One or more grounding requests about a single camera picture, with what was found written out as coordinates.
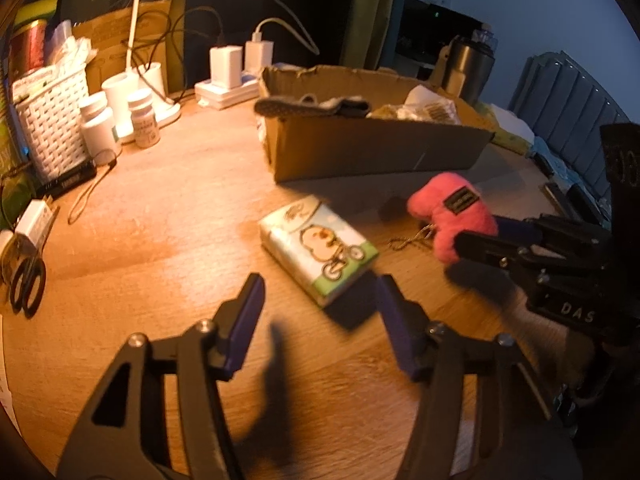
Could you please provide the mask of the pink plush keychain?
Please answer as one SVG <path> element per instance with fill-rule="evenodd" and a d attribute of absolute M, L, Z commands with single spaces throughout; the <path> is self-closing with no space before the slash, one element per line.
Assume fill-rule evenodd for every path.
<path fill-rule="evenodd" d="M 433 252 L 442 263 L 460 260 L 454 238 L 462 231 L 498 235 L 495 217 L 476 188 L 460 174 L 442 172 L 408 199 L 411 217 L 434 226 Z"/>

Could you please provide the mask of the clear packet of swabs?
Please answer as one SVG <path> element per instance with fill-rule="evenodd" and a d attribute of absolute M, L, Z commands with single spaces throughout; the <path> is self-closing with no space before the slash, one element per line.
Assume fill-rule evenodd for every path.
<path fill-rule="evenodd" d="M 406 122 L 432 122 L 460 126 L 461 120 L 454 102 L 437 100 L 422 104 L 385 104 L 367 114 L 367 118 L 405 120 Z"/>

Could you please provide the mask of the white cloth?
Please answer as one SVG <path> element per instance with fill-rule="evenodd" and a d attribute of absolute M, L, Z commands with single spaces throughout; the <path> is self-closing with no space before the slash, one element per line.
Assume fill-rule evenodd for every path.
<path fill-rule="evenodd" d="M 425 106 L 436 103 L 440 100 L 440 95 L 433 90 L 418 84 L 415 86 L 405 99 L 407 106 Z"/>

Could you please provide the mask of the cartoon tissue packet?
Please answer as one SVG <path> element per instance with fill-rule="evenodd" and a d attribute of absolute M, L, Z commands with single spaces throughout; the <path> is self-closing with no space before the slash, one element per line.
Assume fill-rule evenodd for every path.
<path fill-rule="evenodd" d="M 267 214 L 260 241 L 319 307 L 337 299 L 378 258 L 378 248 L 314 195 Z"/>

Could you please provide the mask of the grey sock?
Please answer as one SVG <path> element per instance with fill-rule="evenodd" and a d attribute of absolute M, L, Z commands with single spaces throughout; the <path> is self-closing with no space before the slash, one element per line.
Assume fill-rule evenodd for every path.
<path fill-rule="evenodd" d="M 365 118 L 370 113 L 370 104 L 361 96 L 341 96 L 318 101 L 313 94 L 299 99 L 292 96 L 268 96 L 254 104 L 254 112 L 265 118 L 290 117 L 353 117 Z"/>

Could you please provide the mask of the yellow tissue pack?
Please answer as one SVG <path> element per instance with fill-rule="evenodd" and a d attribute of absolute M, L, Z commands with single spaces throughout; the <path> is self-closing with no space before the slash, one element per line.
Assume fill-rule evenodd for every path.
<path fill-rule="evenodd" d="M 529 153 L 535 142 L 535 133 L 523 119 L 495 104 L 477 102 L 475 109 L 494 127 L 493 144 L 522 156 Z"/>

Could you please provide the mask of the steel travel mug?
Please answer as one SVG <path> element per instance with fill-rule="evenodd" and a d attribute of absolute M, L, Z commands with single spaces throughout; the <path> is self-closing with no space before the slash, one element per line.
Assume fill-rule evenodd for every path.
<path fill-rule="evenodd" d="M 431 76 L 432 84 L 450 96 L 474 106 L 495 64 L 495 51 L 483 40 L 457 36 L 440 55 Z"/>

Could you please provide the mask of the black television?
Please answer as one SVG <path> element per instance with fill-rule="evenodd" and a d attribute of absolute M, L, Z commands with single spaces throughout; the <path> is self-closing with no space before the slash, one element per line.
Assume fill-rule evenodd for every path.
<path fill-rule="evenodd" d="M 419 64 L 435 65 L 440 50 L 457 36 L 472 35 L 484 23 L 472 16 L 422 0 L 405 0 L 395 53 Z"/>

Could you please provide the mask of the cardboard box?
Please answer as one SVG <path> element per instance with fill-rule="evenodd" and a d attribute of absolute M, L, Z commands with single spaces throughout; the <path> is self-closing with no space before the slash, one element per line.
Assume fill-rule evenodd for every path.
<path fill-rule="evenodd" d="M 263 99 L 299 103 L 313 96 L 318 104 L 360 96 L 371 110 L 404 105 L 412 90 L 425 88 L 416 79 L 389 72 L 319 65 L 287 70 L 268 67 L 258 80 Z M 471 168 L 494 137 L 491 123 L 472 106 L 452 98 L 456 124 L 418 122 L 391 117 L 263 117 L 267 162 L 278 182 L 392 174 L 393 172 L 465 170 Z"/>

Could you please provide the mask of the black pen box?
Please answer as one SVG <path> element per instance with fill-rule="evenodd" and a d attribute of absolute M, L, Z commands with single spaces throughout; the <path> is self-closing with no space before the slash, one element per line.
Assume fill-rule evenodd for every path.
<path fill-rule="evenodd" d="M 96 176 L 96 165 L 92 160 L 86 160 L 76 167 L 63 172 L 59 177 L 47 182 L 38 188 L 36 197 L 38 200 L 52 198 L 57 200 L 79 185 L 92 180 Z"/>

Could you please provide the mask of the brown labelled pill bottle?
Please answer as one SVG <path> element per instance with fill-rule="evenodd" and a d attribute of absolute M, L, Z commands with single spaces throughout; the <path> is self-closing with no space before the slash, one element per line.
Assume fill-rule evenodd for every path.
<path fill-rule="evenodd" d="M 148 88 L 134 90 L 127 96 L 134 142 L 138 148 L 152 148 L 160 142 L 160 127 L 153 108 L 152 92 Z"/>

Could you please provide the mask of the white pill bottle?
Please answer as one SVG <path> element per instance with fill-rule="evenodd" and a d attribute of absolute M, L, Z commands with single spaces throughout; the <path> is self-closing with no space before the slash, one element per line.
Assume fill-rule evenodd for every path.
<path fill-rule="evenodd" d="M 120 153 L 114 115 L 104 91 L 79 101 L 80 133 L 96 166 L 107 166 Z"/>

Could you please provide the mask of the white power strip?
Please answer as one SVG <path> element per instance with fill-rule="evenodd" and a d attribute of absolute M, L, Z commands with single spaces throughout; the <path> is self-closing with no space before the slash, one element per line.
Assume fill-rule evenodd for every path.
<path fill-rule="evenodd" d="M 256 99 L 259 96 L 258 81 L 253 75 L 243 75 L 239 87 L 225 89 L 210 80 L 204 80 L 194 86 L 194 93 L 201 105 L 213 107 L 215 110 L 225 110 Z"/>

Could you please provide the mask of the white desk lamp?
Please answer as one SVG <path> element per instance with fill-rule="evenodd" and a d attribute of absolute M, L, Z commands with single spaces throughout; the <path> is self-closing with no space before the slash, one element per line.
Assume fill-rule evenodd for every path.
<path fill-rule="evenodd" d="M 101 86 L 113 112 L 115 138 L 123 144 L 134 142 L 128 96 L 137 90 L 151 93 L 152 110 L 160 128 L 169 126 L 180 117 L 181 107 L 168 96 L 163 62 L 156 57 L 171 27 L 167 11 L 158 6 L 144 6 L 142 0 L 132 0 L 129 32 L 124 43 L 125 69 Z"/>

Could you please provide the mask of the red tin can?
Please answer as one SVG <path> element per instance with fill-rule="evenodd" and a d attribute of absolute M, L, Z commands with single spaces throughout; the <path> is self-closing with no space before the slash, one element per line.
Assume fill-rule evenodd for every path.
<path fill-rule="evenodd" d="M 31 21 L 18 28 L 9 42 L 10 81 L 19 80 L 34 70 L 46 66 L 44 43 L 47 21 L 43 18 Z"/>

